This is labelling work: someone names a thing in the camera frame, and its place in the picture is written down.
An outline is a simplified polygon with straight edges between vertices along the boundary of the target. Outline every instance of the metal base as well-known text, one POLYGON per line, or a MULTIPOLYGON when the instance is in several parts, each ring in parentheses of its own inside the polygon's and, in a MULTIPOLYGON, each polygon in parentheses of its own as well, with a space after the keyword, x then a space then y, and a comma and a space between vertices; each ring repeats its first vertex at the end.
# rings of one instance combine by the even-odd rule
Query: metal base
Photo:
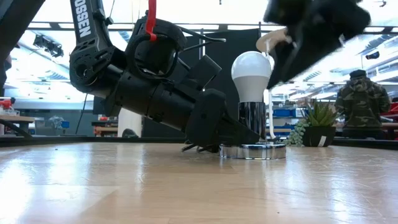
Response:
POLYGON ((240 146, 222 144, 220 156, 232 159, 283 159, 286 158, 286 145, 268 142, 240 146))

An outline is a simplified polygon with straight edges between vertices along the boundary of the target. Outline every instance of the light bulb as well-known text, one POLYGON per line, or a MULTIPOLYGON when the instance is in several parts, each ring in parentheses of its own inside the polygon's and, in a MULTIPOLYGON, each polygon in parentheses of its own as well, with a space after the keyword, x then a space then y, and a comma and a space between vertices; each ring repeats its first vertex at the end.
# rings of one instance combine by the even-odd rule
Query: light bulb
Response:
POLYGON ((239 55, 232 64, 231 75, 242 102, 263 102, 272 69, 269 59, 260 52, 239 55))

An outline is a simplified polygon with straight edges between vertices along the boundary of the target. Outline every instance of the potted plant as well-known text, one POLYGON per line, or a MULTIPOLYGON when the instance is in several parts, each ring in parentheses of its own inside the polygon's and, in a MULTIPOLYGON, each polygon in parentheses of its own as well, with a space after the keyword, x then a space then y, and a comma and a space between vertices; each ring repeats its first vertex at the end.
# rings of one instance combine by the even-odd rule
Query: potted plant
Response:
POLYGON ((322 104, 315 100, 313 109, 307 106, 307 112, 303 114, 305 119, 295 125, 284 144, 308 147, 329 146, 335 137, 336 127, 333 127, 333 124, 338 116, 331 110, 329 104, 322 104))

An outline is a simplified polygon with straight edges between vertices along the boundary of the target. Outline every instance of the black robotic arm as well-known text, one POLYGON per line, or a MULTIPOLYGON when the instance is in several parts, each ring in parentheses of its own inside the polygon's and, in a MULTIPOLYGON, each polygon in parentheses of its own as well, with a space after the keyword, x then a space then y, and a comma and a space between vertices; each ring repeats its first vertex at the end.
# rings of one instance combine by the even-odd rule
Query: black robotic arm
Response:
POLYGON ((70 2, 77 42, 70 55, 70 80, 76 89, 104 98, 108 116, 125 108, 180 130, 202 147, 258 142, 258 134, 228 116, 224 93, 202 90, 221 70, 211 58, 202 57, 186 73, 173 72, 181 62, 178 54, 188 49, 183 31, 208 42, 225 40, 160 19, 151 34, 147 15, 136 22, 123 52, 109 39, 112 20, 105 17, 101 0, 70 2))

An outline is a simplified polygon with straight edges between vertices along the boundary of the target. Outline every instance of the red cable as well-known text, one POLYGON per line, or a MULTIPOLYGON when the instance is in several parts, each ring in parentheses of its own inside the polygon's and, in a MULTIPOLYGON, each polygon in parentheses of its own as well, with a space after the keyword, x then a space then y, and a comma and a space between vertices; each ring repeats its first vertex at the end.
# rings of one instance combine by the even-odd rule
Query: red cable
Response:
POLYGON ((156 0, 148 0, 148 18, 146 32, 150 35, 150 41, 156 40, 154 27, 156 25, 156 0))

